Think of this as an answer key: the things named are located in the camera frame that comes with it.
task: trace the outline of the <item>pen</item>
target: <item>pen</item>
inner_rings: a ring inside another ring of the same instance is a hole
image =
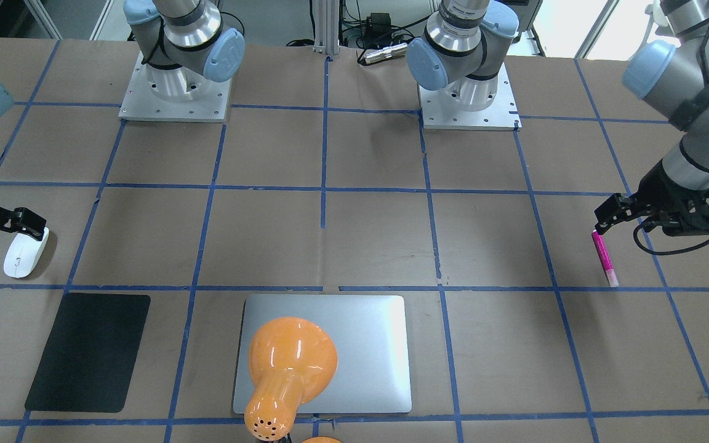
[[[598,258],[600,258],[603,272],[606,274],[606,278],[609,281],[609,286],[612,288],[617,288],[620,285],[617,281],[617,274],[614,272],[614,266],[611,264],[611,259],[609,258],[609,252],[606,249],[606,245],[603,244],[603,237],[600,236],[596,230],[593,230],[593,243],[596,245]]]

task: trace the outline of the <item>marker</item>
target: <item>marker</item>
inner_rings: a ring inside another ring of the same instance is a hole
[[[596,244],[598,258],[600,258],[603,272],[606,274],[606,278],[609,281],[609,286],[612,288],[617,288],[620,285],[617,281],[617,274],[614,272],[614,266],[611,264],[611,259],[609,258],[608,250],[606,250],[606,245],[603,244],[603,237],[600,236],[596,230],[593,230],[593,243]]]

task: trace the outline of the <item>mouse pad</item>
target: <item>mouse pad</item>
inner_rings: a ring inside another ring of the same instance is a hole
[[[149,295],[65,295],[26,409],[120,412],[149,305]]]

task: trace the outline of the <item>silver laptop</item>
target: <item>silver laptop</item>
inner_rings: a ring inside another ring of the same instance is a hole
[[[410,412],[412,395],[406,317],[399,295],[253,294],[245,302],[239,339],[233,409],[244,414],[254,386],[248,370],[250,339],[278,317],[319,325],[338,351],[338,370],[299,413]]]

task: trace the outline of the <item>orange plastic object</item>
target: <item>orange plastic object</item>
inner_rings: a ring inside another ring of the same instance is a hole
[[[305,440],[303,443],[341,443],[341,441],[330,437],[314,437]]]
[[[319,326],[281,317],[256,331],[248,365],[256,389],[245,407],[245,426],[259,440],[276,441],[292,431],[300,404],[330,383],[338,352]]]

